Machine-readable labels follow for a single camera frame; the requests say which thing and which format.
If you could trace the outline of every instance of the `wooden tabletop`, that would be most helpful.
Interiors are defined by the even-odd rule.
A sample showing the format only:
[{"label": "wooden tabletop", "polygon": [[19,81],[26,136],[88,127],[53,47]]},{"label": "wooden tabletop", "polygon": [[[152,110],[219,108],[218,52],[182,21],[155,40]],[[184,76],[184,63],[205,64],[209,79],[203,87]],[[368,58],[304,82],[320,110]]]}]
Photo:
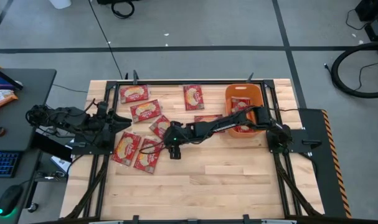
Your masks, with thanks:
[{"label": "wooden tabletop", "polygon": [[[290,80],[274,81],[280,109],[297,108]],[[91,81],[86,105],[94,98],[96,101],[103,99],[105,85],[105,80]],[[195,115],[226,115],[226,87],[202,85],[204,110],[185,110],[182,85],[151,85],[149,100],[158,99],[162,113],[169,120],[190,123]],[[112,105],[112,98],[111,93],[109,105]],[[130,106],[140,103],[143,101],[118,103],[117,113],[130,118]],[[90,114],[95,112],[95,107],[88,111]],[[297,111],[282,111],[281,118],[291,129],[301,128]],[[153,121],[135,123],[125,131],[156,138],[149,129]],[[122,132],[117,134],[116,144],[121,135]],[[243,214],[249,214],[250,218],[284,217],[275,163],[265,132],[248,139],[233,138],[227,132],[217,133],[200,145],[181,146],[181,152],[181,160],[170,160],[167,151],[161,152],[153,175],[133,168],[133,162],[128,167],[110,161],[102,220],[131,220],[133,215],[139,215],[141,220],[239,219]],[[297,154],[290,156],[299,190],[318,212],[323,213],[312,163]],[[72,166],[61,217],[70,213],[85,193],[92,158],[83,156]],[[288,187],[286,189],[290,212],[294,214],[291,193]],[[92,197],[91,215],[94,215],[96,199],[97,191]]]}]

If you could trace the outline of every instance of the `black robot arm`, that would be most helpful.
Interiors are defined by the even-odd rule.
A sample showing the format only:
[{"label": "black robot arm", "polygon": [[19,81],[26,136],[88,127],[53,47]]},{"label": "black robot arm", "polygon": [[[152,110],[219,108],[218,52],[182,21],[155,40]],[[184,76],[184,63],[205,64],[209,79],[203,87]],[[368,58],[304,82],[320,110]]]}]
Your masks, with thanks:
[{"label": "black robot arm", "polygon": [[90,116],[85,110],[76,107],[52,109],[45,105],[35,105],[26,113],[26,120],[32,126],[53,127],[72,134],[83,136],[84,144],[99,149],[114,145],[113,138],[117,132],[131,126],[131,119],[118,116],[113,109],[107,111],[105,101],[96,104],[97,112]]},{"label": "black robot arm", "polygon": [[[256,123],[247,118],[247,113],[251,112],[255,114]],[[274,119],[271,119],[268,108],[249,106],[242,111],[211,122],[188,123],[185,127],[182,127],[182,123],[171,121],[170,127],[167,128],[164,134],[164,145],[168,149],[171,159],[180,159],[181,152],[179,146],[181,144],[199,144],[216,132],[244,125],[254,130],[268,130],[272,132],[275,140],[282,145],[287,145],[291,142],[290,128],[287,125],[278,124]]]}]

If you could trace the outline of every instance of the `blue keyboard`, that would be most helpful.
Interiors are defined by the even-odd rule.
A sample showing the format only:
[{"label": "blue keyboard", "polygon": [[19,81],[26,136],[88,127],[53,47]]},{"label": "blue keyboard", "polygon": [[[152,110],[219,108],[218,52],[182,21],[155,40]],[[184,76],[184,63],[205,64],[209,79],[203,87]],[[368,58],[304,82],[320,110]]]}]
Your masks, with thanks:
[{"label": "blue keyboard", "polygon": [[19,159],[19,152],[0,152],[0,177],[13,177]]}]

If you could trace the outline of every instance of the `orange basket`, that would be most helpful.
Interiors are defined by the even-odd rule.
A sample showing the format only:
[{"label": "orange basket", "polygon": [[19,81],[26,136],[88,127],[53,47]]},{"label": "orange basket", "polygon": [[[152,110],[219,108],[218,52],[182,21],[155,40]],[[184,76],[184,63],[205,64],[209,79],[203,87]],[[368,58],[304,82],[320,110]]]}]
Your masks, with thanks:
[{"label": "orange basket", "polygon": [[[226,114],[232,114],[232,97],[246,97],[250,99],[250,104],[254,106],[263,105],[263,97],[261,89],[254,84],[231,84],[226,88]],[[247,118],[256,123],[255,113],[253,111],[247,113]],[[227,130],[232,137],[250,138],[262,131],[252,133],[239,133],[230,128]]]}]

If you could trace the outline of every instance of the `black power cord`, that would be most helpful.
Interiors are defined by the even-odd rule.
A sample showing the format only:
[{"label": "black power cord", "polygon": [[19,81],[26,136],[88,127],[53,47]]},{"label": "black power cord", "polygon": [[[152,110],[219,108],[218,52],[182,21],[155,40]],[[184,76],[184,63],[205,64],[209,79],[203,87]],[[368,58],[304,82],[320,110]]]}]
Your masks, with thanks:
[{"label": "black power cord", "polygon": [[328,67],[327,64],[324,64],[324,67],[330,73],[331,81],[333,82],[333,85],[337,89],[343,91],[344,93],[347,93],[348,95],[356,96],[356,97],[359,97],[359,98],[367,98],[367,99],[378,98],[378,92],[375,92],[375,93],[363,93],[363,92],[358,91],[360,89],[360,87],[362,87],[361,75],[362,75],[363,68],[367,68],[367,67],[370,67],[370,66],[373,66],[373,65],[377,65],[378,62],[377,63],[373,63],[371,65],[366,65],[366,66],[364,66],[364,67],[361,68],[361,70],[359,72],[359,77],[358,77],[359,83],[360,83],[360,87],[358,87],[358,88],[356,88],[354,90],[351,89],[351,88],[349,88],[348,86],[346,86],[343,83],[343,81],[341,80],[341,78],[339,77],[338,68],[339,68],[339,65],[341,64],[341,62],[343,62],[343,60],[346,57],[348,57],[351,54],[353,54],[355,52],[358,52],[360,50],[378,50],[378,42],[372,42],[372,43],[368,43],[368,44],[361,44],[361,45],[352,47],[349,50],[346,50],[340,56],[338,56],[338,58],[334,61],[333,66],[331,67],[331,70],[330,70],[330,68]]},{"label": "black power cord", "polygon": [[113,53],[113,49],[112,49],[111,46],[110,46],[110,42],[108,41],[108,39],[107,39],[107,37],[106,37],[106,34],[104,33],[104,30],[103,30],[103,28],[102,28],[102,25],[100,25],[99,19],[97,19],[96,12],[95,12],[95,10],[93,9],[92,3],[90,2],[90,0],[88,0],[88,2],[89,2],[89,5],[90,5],[90,9],[92,9],[93,15],[95,16],[95,19],[96,19],[96,21],[97,21],[97,24],[99,25],[99,28],[100,28],[100,30],[102,31],[102,34],[103,34],[103,36],[104,36],[104,39],[106,40],[107,46],[108,46],[108,48],[110,49],[110,53],[111,53],[111,56],[113,57],[113,60],[114,60],[115,66],[116,66],[118,72],[120,73],[120,77],[121,77],[121,79],[123,80],[123,78],[122,78],[122,73],[121,73],[121,70],[120,70],[120,67],[118,66],[118,63],[117,63],[116,60],[115,60],[114,53]]},{"label": "black power cord", "polygon": [[347,26],[349,26],[350,28],[355,29],[355,30],[363,30],[363,28],[365,28],[365,26],[367,26],[367,25],[369,25],[370,23],[372,23],[372,22],[367,22],[367,23],[365,23],[365,24],[364,24],[362,27],[360,27],[360,28],[356,28],[356,27],[350,25],[350,24],[348,23],[348,19],[349,19],[349,13],[352,12],[352,11],[355,11],[355,9],[352,9],[352,10],[349,10],[349,11],[348,11],[348,13],[346,14],[346,20],[345,20],[345,24],[346,24]]},{"label": "black power cord", "polygon": [[[119,11],[114,9],[115,4],[123,3],[123,2],[126,2],[131,6],[131,12],[129,14],[124,15],[124,14],[122,14]],[[127,18],[131,17],[133,15],[133,13],[135,12],[135,6],[133,5],[133,3],[130,0],[113,1],[112,4],[111,4],[111,11],[113,11],[113,14],[114,14],[115,17],[117,17],[119,19],[127,19]]]}]

